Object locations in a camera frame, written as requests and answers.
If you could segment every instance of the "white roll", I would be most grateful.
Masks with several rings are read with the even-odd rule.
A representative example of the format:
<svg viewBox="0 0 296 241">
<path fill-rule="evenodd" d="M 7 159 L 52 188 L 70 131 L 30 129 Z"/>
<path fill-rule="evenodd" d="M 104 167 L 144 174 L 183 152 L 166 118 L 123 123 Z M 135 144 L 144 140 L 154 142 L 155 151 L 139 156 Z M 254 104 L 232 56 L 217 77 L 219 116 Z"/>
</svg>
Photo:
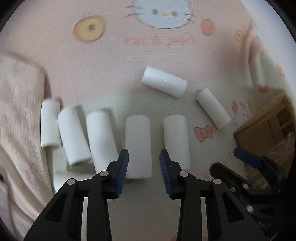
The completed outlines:
<svg viewBox="0 0 296 241">
<path fill-rule="evenodd" d="M 59 130 L 68 162 L 71 165 L 91 159 L 75 108 L 66 107 L 58 115 Z"/>
<path fill-rule="evenodd" d="M 190 153 L 187 121 L 182 115 L 169 115 L 163 119 L 165 148 L 172 161 L 182 170 L 190 169 Z"/>
<path fill-rule="evenodd" d="M 107 169 L 112 161 L 118 159 L 110 118 L 107 112 L 92 112 L 86 117 L 91 155 L 96 173 Z"/>
<path fill-rule="evenodd" d="M 54 189 L 57 192 L 64 185 L 64 183 L 70 178 L 75 178 L 79 182 L 79 181 L 90 179 L 94 175 L 95 174 L 75 173 L 75 172 L 58 172 L 58 173 L 54 174 L 54 176 L 53 176 Z"/>
<path fill-rule="evenodd" d="M 150 120 L 143 115 L 126 119 L 126 149 L 128 169 L 126 178 L 140 179 L 152 176 Z"/>
<path fill-rule="evenodd" d="M 176 98 L 181 98 L 187 88 L 187 81 L 161 70 L 147 67 L 142 83 Z"/>
<path fill-rule="evenodd" d="M 209 89 L 204 89 L 196 96 L 196 100 L 212 119 L 218 130 L 224 128 L 231 118 Z"/>
<path fill-rule="evenodd" d="M 60 147 L 61 136 L 57 116 L 61 110 L 61 103 L 58 100 L 47 98 L 43 100 L 41 107 L 40 135 L 41 147 Z"/>
</svg>

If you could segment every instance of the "blue tip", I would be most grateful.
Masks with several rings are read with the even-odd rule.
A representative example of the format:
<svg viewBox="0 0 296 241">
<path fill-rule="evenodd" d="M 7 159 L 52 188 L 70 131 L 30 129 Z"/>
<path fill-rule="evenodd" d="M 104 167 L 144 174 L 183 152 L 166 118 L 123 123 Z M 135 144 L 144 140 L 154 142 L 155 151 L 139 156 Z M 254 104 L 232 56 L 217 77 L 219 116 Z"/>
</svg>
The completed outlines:
<svg viewBox="0 0 296 241">
<path fill-rule="evenodd" d="M 159 153 L 159 163 L 160 163 L 160 167 L 161 167 L 161 172 L 163 174 L 163 182 L 165 184 L 165 190 L 166 190 L 168 196 L 171 198 L 172 194 L 173 194 L 172 179 L 170 178 L 170 174 L 168 172 L 168 167 L 165 162 L 165 157 L 164 157 L 162 151 Z"/>
<path fill-rule="evenodd" d="M 260 157 L 254 155 L 254 154 L 252 154 L 240 147 L 235 148 L 233 154 L 237 159 L 240 159 L 244 163 L 247 163 L 249 166 L 251 166 L 253 168 L 259 168 L 259 169 L 261 168 Z"/>
<path fill-rule="evenodd" d="M 119 195 L 122 193 L 124 179 L 126 177 L 126 171 L 128 169 L 128 151 L 126 151 L 123 161 L 121 163 L 121 167 L 117 176 L 117 189 L 116 189 L 116 196 L 119 197 Z"/>
</svg>

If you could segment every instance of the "red bow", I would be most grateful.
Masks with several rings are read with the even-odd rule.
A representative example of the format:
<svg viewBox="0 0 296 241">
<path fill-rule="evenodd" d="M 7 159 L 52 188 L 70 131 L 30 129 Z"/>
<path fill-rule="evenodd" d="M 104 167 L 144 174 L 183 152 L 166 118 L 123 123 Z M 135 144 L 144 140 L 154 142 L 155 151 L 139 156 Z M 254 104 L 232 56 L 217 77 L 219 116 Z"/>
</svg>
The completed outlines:
<svg viewBox="0 0 296 241">
<path fill-rule="evenodd" d="M 202 128 L 202 129 L 199 127 L 195 127 L 194 132 L 195 132 L 196 138 L 200 142 L 203 142 L 206 138 L 213 138 L 214 136 L 214 131 L 209 125 L 207 125 L 205 128 Z"/>
</svg>

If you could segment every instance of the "screw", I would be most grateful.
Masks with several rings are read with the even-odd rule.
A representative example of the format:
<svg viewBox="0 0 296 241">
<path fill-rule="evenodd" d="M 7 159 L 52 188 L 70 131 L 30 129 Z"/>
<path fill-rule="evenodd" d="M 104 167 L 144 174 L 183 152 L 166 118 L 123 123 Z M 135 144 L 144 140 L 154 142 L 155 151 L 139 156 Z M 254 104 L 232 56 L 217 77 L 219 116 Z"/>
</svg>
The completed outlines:
<svg viewBox="0 0 296 241">
<path fill-rule="evenodd" d="M 218 179 L 218 178 L 215 178 L 214 183 L 217 184 L 217 185 L 220 185 L 222 183 L 222 181 L 220 179 Z"/>
<path fill-rule="evenodd" d="M 188 176 L 188 172 L 182 171 L 182 172 L 180 172 L 180 176 L 181 177 L 187 177 Z"/>
<path fill-rule="evenodd" d="M 251 214 L 254 212 L 254 208 L 251 205 L 247 205 L 246 210 Z"/>
<path fill-rule="evenodd" d="M 109 175 L 109 172 L 107 172 L 107 171 L 102 171 L 102 172 L 100 172 L 100 176 L 101 177 L 106 177 L 106 176 L 108 176 Z"/>
<path fill-rule="evenodd" d="M 67 181 L 68 185 L 73 185 L 75 183 L 75 179 L 71 178 Z"/>
<path fill-rule="evenodd" d="M 249 189 L 250 187 L 248 186 L 248 184 L 246 184 L 246 183 L 243 183 L 242 184 L 242 187 L 244 188 L 244 189 Z"/>
</svg>

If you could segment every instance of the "hello kitty face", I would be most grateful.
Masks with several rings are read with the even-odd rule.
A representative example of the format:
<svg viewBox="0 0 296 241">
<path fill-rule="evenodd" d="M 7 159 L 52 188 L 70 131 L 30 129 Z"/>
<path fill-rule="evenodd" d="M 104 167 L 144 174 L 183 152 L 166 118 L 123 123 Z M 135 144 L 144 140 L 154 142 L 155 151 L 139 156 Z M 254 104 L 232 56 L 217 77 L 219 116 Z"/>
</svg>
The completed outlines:
<svg viewBox="0 0 296 241">
<path fill-rule="evenodd" d="M 132 15 L 156 28 L 179 28 L 192 21 L 187 0 L 134 0 L 131 7 Z"/>
<path fill-rule="evenodd" d="M 232 112 L 234 113 L 233 124 L 236 128 L 239 128 L 251 116 L 248 108 L 246 108 L 245 104 L 241 102 L 233 101 L 231 109 L 232 109 Z"/>
</svg>

